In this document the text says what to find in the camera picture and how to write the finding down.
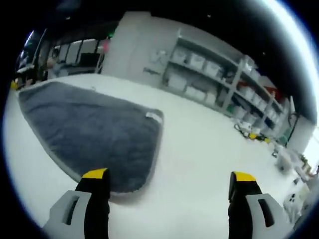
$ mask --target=desk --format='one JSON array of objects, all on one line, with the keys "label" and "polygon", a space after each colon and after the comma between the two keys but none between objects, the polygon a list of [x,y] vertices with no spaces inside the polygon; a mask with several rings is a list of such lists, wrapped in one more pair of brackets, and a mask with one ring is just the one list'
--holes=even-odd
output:
[{"label": "desk", "polygon": [[[110,202],[113,239],[228,238],[232,171],[255,176],[263,192],[283,203],[294,177],[283,177],[264,142],[246,140],[228,117],[159,89],[97,74],[54,79],[164,113],[162,141],[149,185]],[[3,125],[9,172],[26,211],[43,226],[51,206],[76,183],[45,153],[10,92]]]}]

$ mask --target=gray wall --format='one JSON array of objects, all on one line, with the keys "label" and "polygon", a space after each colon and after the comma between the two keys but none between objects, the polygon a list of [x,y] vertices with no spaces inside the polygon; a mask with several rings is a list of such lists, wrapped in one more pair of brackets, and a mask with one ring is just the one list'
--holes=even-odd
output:
[{"label": "gray wall", "polygon": [[[148,12],[127,12],[114,33],[102,74],[158,87],[179,35],[214,47],[233,60],[243,55],[226,42],[193,26],[152,17]],[[151,59],[158,50],[164,50],[167,56],[154,63]],[[159,75],[144,72],[144,68]]]},{"label": "gray wall", "polygon": [[294,149],[299,153],[304,153],[315,127],[316,126],[308,119],[300,116],[294,133],[287,144],[287,148]]}]

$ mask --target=shelving unit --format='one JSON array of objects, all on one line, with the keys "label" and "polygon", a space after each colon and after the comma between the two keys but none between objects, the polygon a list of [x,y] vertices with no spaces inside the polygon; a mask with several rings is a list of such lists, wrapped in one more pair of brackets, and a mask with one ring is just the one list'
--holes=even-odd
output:
[{"label": "shelving unit", "polygon": [[[187,52],[196,53],[204,57],[205,60],[216,62],[217,64],[223,67],[224,71],[233,72],[234,75],[232,78],[232,82],[228,83],[225,80],[221,79],[221,77],[218,77],[218,76],[214,77],[212,75],[209,75],[203,69],[197,69],[191,66],[190,64],[187,63],[187,61],[179,62],[179,61],[173,60],[171,56],[171,58],[168,60],[166,70],[163,74],[163,84],[161,86],[163,90],[179,95],[181,97],[187,98],[189,100],[198,102],[213,110],[219,111],[222,114],[225,114],[229,117],[231,117],[232,114],[227,111],[227,108],[232,103],[232,98],[234,96],[237,96],[245,100],[251,106],[251,109],[260,115],[261,118],[259,119],[259,123],[263,123],[266,120],[270,120],[272,124],[272,131],[273,132],[279,131],[279,127],[282,125],[282,122],[284,118],[286,117],[288,110],[286,110],[282,105],[280,105],[276,101],[274,95],[270,94],[267,91],[267,89],[265,89],[265,87],[263,87],[258,81],[253,79],[249,74],[247,74],[244,71],[245,63],[243,58],[235,59],[235,60],[230,59],[223,53],[219,52],[217,49],[214,49],[210,46],[204,45],[198,41],[195,41],[193,39],[190,39],[184,36],[180,36],[177,39],[174,49],[177,49],[177,48],[186,49]],[[218,87],[225,88],[227,91],[227,95],[224,99],[222,106],[218,106],[217,104],[212,106],[207,104],[205,100],[201,101],[185,94],[187,86],[190,86],[188,85],[188,83],[186,84],[185,88],[182,91],[179,91],[167,86],[167,83],[168,83],[167,72],[171,71],[172,68],[176,69],[177,71],[178,69],[182,68],[183,71],[189,72],[190,76],[196,74],[198,77],[201,77],[201,79],[205,78],[212,85],[218,85]],[[262,111],[257,105],[255,105],[252,100],[246,98],[245,95],[237,89],[238,82],[240,79],[245,80],[249,84],[249,86],[255,90],[256,94],[258,94],[263,100],[266,101],[267,106],[264,111]],[[273,109],[278,114],[279,120],[273,120],[268,117],[268,113],[270,109]]]},{"label": "shelving unit", "polygon": [[205,72],[203,72],[201,70],[195,69],[195,68],[191,67],[190,65],[187,65],[186,63],[176,62],[176,61],[173,61],[173,60],[169,60],[168,62],[171,63],[171,64],[182,66],[182,67],[184,67],[186,69],[189,69],[189,70],[191,70],[193,72],[196,72],[196,73],[198,73],[198,74],[200,74],[200,75],[202,75],[204,77],[207,77],[207,78],[211,79],[214,82],[222,84],[223,86],[225,86],[227,88],[231,87],[230,84],[227,84],[226,82],[222,81],[220,78],[210,76],[210,75],[206,74]]}]

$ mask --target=white box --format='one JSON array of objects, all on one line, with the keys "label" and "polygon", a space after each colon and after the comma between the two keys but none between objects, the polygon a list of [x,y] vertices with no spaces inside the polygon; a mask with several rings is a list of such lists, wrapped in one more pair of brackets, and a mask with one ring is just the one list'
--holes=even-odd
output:
[{"label": "white box", "polygon": [[220,93],[219,93],[219,96],[218,96],[218,99],[217,99],[217,101],[218,102],[224,102],[225,101],[225,99],[226,99],[226,96],[227,96],[227,91],[226,91],[226,89],[225,88],[222,88],[222,90],[220,91]]},{"label": "white box", "polygon": [[248,75],[251,73],[251,71],[255,68],[255,62],[252,58],[250,58],[248,55],[244,56],[244,72],[246,72]]},{"label": "white box", "polygon": [[278,118],[278,114],[277,114],[277,113],[274,113],[274,114],[273,114],[272,121],[273,121],[274,123],[277,123],[277,122],[278,122],[278,120],[279,120],[279,118]]},{"label": "white box", "polygon": [[258,71],[256,71],[255,69],[253,69],[253,70],[250,72],[250,77],[251,77],[254,81],[258,82],[258,81],[259,81],[259,78],[260,78],[260,74],[259,74]]},{"label": "white box", "polygon": [[206,97],[206,103],[213,106],[215,104],[215,101],[216,101],[216,95],[211,92],[208,92]]},{"label": "white box", "polygon": [[259,104],[257,105],[258,109],[260,109],[262,112],[265,111],[266,107],[267,107],[267,103],[266,101],[264,101],[263,99],[260,100]]},{"label": "white box", "polygon": [[206,97],[206,93],[200,90],[196,89],[195,92],[195,98],[198,99],[199,101],[203,101]]},{"label": "white box", "polygon": [[207,61],[206,66],[204,67],[204,72],[209,76],[216,77],[220,69],[220,65],[216,64],[215,62]]},{"label": "white box", "polygon": [[234,109],[234,118],[241,120],[245,114],[247,113],[247,111],[245,109],[243,109],[240,106],[235,106]]},{"label": "white box", "polygon": [[249,101],[251,101],[253,99],[254,94],[255,94],[254,90],[251,89],[250,87],[247,87],[247,86],[241,87],[239,89],[239,91],[245,96],[245,99],[247,99]]},{"label": "white box", "polygon": [[187,57],[187,52],[183,49],[175,49],[173,52],[172,59],[173,61],[180,62],[180,63],[185,63]]},{"label": "white box", "polygon": [[205,58],[195,53],[190,54],[189,65],[193,68],[201,70],[203,68]]},{"label": "white box", "polygon": [[261,101],[261,97],[257,93],[255,93],[253,97],[253,104],[255,106],[258,106],[260,101]]},{"label": "white box", "polygon": [[190,97],[194,98],[194,97],[195,97],[195,93],[196,93],[196,89],[195,89],[194,87],[192,87],[192,86],[187,86],[186,92],[185,92],[185,94],[186,94],[187,96],[190,96]]},{"label": "white box", "polygon": [[267,114],[268,118],[270,118],[272,120],[274,115],[275,115],[274,109],[269,109],[268,114]]},{"label": "white box", "polygon": [[183,77],[176,74],[172,74],[169,77],[168,86],[176,90],[183,91],[186,86],[186,83],[187,81]]},{"label": "white box", "polygon": [[243,122],[247,122],[247,123],[253,125],[257,119],[258,119],[257,115],[251,114],[251,113],[246,113],[245,116],[243,117]]}]

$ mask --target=window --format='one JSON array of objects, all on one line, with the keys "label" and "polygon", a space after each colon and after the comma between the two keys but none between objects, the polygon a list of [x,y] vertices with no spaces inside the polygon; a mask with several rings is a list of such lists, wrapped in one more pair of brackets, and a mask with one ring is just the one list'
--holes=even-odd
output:
[{"label": "window", "polygon": [[97,40],[95,39],[87,39],[83,41],[83,44],[80,49],[79,57],[77,63],[80,62],[81,54],[83,53],[94,53],[95,47],[97,44]]},{"label": "window", "polygon": [[65,61],[66,53],[68,51],[69,44],[64,44],[60,47],[59,61]]},{"label": "window", "polygon": [[76,63],[76,57],[78,55],[78,51],[80,49],[81,41],[72,42],[69,48],[68,55],[66,57],[67,64]]},{"label": "window", "polygon": [[315,173],[319,164],[319,128],[315,128],[313,136],[304,151],[304,156],[308,160],[308,164],[312,168],[312,173]]}]

